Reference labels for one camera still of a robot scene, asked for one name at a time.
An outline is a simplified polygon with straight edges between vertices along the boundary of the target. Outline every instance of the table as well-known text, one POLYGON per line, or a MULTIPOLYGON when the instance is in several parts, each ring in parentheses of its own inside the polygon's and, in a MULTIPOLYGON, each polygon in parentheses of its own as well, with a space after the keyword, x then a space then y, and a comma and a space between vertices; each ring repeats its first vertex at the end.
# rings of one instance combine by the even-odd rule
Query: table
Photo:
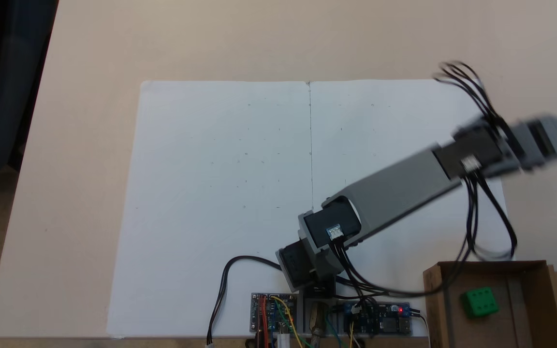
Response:
MULTIPOLYGON (((0 265, 0 337, 106 337, 146 80, 420 79, 461 59, 508 120, 557 113, 557 2, 62 0, 0 265)), ((508 178, 520 259, 557 266, 557 167, 508 178)))

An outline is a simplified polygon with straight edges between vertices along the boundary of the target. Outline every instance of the cardboard box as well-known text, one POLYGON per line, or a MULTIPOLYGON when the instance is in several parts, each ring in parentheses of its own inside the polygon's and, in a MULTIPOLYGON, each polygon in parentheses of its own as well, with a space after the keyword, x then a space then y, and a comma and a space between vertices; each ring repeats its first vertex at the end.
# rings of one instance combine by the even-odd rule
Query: cardboard box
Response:
MULTIPOLYGON (((425 290, 439 286, 454 262, 424 271, 425 290)), ((557 348, 557 272, 545 261, 466 262, 443 292, 427 297, 432 348, 557 348), (469 319, 460 295, 491 287, 499 311, 469 319)))

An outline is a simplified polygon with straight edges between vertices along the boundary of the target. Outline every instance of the green cube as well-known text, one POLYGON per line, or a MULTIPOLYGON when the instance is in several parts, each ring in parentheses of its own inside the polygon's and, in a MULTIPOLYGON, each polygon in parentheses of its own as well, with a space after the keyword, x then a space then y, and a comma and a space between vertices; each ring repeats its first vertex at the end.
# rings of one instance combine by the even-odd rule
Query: green cube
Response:
POLYGON ((470 318, 480 318, 496 313, 498 303, 496 302, 490 287, 481 287, 467 291, 461 295, 464 310, 470 318))

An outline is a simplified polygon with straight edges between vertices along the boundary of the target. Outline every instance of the yellow wire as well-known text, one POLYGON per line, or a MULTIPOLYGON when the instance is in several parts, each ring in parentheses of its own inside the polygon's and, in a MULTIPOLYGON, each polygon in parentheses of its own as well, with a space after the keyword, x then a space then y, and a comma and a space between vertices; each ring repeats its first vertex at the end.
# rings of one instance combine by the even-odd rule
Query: yellow wire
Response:
POLYGON ((296 326, 294 326, 294 324, 293 324, 292 314, 289 312, 289 307, 287 306, 285 301, 279 299, 276 296, 270 296, 270 299, 279 301, 279 302, 281 302, 281 304, 283 304, 283 306, 285 307, 285 314, 287 314, 287 317, 289 318, 289 323, 292 325, 293 334, 296 335, 296 341, 298 342, 298 345, 300 346, 300 348, 304 348, 302 346, 302 342, 300 342, 300 337, 298 337, 298 331, 296 331, 296 326))
POLYGON ((352 348, 354 342, 354 322, 350 325, 350 348, 352 348))

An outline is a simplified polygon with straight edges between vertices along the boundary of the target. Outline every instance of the circuit board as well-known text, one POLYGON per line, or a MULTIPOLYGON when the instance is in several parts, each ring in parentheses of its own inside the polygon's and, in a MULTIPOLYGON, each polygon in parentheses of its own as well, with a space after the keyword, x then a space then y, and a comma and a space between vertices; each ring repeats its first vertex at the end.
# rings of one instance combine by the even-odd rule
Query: circuit board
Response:
POLYGON ((268 324, 268 331, 274 331, 276 333, 290 332, 287 323, 285 323, 281 317, 282 314, 283 317, 287 319, 285 308, 280 301, 271 299, 270 297, 272 296, 278 297, 287 304, 293 318, 293 323, 296 325, 296 318, 298 317, 296 312, 298 297, 296 295, 292 293, 252 293, 250 295, 250 332, 254 332, 263 326, 263 307, 259 306, 259 300, 265 302, 265 317, 268 324))
POLYGON ((349 334, 354 322, 354 334, 368 335, 411 335, 411 311, 407 302, 370 302, 352 313, 358 302, 343 302, 343 332, 349 334))

